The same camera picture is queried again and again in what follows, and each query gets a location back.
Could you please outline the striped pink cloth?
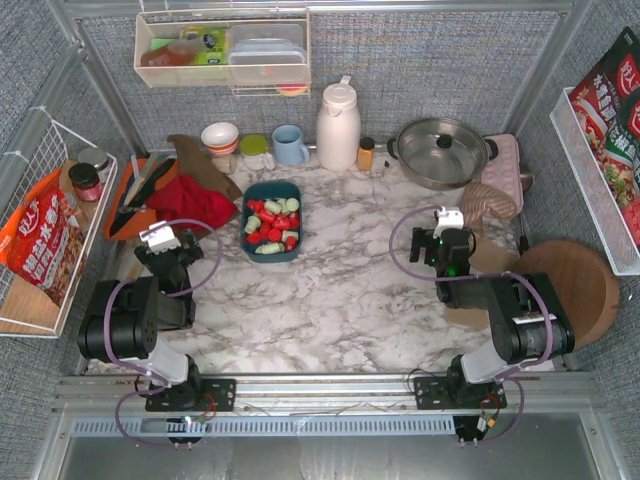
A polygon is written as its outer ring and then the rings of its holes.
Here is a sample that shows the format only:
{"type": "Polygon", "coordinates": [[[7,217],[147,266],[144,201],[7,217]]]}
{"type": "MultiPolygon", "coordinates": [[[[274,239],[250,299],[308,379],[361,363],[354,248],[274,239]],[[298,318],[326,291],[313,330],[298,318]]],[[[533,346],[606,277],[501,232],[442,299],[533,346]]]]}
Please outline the striped pink cloth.
{"type": "Polygon", "coordinates": [[[464,217],[464,225],[477,237],[484,236],[484,218],[511,220],[517,213],[516,202],[506,193],[494,187],[479,183],[469,183],[459,203],[464,217]]]}

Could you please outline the steel pot with lid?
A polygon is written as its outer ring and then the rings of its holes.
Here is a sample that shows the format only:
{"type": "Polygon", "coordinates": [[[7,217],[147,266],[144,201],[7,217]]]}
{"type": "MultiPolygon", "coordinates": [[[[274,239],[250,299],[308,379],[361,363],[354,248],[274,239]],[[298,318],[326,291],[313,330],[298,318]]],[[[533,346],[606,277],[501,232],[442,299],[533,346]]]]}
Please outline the steel pot with lid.
{"type": "Polygon", "coordinates": [[[409,181],[434,191],[462,188],[497,158],[497,143],[458,120],[431,117],[407,124],[386,143],[409,181]]]}

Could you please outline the teal storage basket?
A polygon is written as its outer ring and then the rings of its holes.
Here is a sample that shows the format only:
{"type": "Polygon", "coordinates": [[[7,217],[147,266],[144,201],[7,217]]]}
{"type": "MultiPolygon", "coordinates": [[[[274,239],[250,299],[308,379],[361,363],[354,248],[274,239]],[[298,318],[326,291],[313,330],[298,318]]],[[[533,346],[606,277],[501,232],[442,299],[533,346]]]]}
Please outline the teal storage basket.
{"type": "Polygon", "coordinates": [[[297,185],[288,181],[267,181],[260,182],[251,185],[244,194],[242,207],[241,207],[241,225],[240,225],[240,243],[242,250],[247,254],[247,256],[256,263],[286,263],[294,260],[300,253],[302,240],[303,240],[303,232],[302,232],[302,223],[303,223],[303,204],[302,204],[302,194],[297,185]],[[288,216],[290,215],[290,211],[286,208],[286,200],[289,198],[296,198],[299,201],[299,212],[300,216],[300,226],[297,228],[291,227],[288,230],[297,231],[299,233],[299,241],[295,249],[291,251],[284,251],[279,254],[272,255],[261,255],[256,254],[255,250],[258,246],[271,242],[268,238],[268,233],[271,229],[273,229],[273,222],[267,223],[261,221],[261,226],[255,232],[259,232],[262,236],[262,241],[257,245],[252,245],[247,242],[247,233],[244,231],[244,227],[247,221],[247,218],[251,215],[255,215],[258,217],[258,213],[253,212],[251,209],[247,207],[247,201],[251,199],[262,200],[265,202],[266,200],[274,200],[281,204],[282,211],[279,214],[275,214],[277,216],[288,216]]]}

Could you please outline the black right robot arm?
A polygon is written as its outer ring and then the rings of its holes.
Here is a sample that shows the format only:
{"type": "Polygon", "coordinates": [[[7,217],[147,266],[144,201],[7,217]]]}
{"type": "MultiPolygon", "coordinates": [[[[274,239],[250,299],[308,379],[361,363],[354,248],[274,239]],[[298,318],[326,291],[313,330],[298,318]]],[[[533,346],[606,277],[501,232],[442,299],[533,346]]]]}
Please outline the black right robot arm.
{"type": "Polygon", "coordinates": [[[455,357],[444,390],[461,406],[495,395],[505,373],[573,351],[574,330],[545,273],[472,276],[475,235],[463,227],[440,233],[415,227],[409,261],[435,269],[438,299],[450,309],[480,309],[488,314],[491,339],[455,357]]]}

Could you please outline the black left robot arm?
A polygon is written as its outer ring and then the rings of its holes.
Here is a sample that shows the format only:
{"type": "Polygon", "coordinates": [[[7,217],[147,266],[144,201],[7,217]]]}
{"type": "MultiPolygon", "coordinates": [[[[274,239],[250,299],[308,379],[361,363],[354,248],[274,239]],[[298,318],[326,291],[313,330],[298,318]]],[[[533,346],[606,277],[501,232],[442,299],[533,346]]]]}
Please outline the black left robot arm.
{"type": "Polygon", "coordinates": [[[79,329],[79,350],[87,360],[128,362],[171,388],[198,394],[202,380],[195,361],[159,338],[161,331],[186,330],[195,321],[188,267],[203,258],[198,240],[187,229],[163,246],[145,241],[134,254],[151,274],[120,290],[116,280],[96,285],[79,329]]]}

